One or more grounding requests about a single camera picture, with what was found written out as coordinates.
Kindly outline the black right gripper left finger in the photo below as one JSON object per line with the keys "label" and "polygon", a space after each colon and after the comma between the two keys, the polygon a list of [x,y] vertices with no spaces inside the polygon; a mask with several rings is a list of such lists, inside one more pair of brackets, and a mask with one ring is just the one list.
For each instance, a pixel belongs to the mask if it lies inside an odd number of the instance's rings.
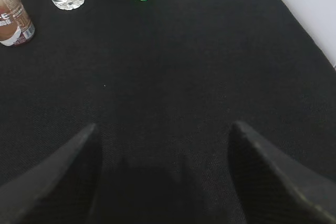
{"label": "black right gripper left finger", "polygon": [[1,186],[1,223],[86,223],[102,170],[102,143],[89,124],[26,173]]}

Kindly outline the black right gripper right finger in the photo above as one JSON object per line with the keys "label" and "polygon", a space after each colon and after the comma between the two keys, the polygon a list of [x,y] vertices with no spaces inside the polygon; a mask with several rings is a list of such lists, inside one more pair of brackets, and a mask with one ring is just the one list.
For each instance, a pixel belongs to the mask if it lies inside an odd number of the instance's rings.
{"label": "black right gripper right finger", "polygon": [[228,164],[247,223],[335,223],[335,182],[245,122],[231,127]]}

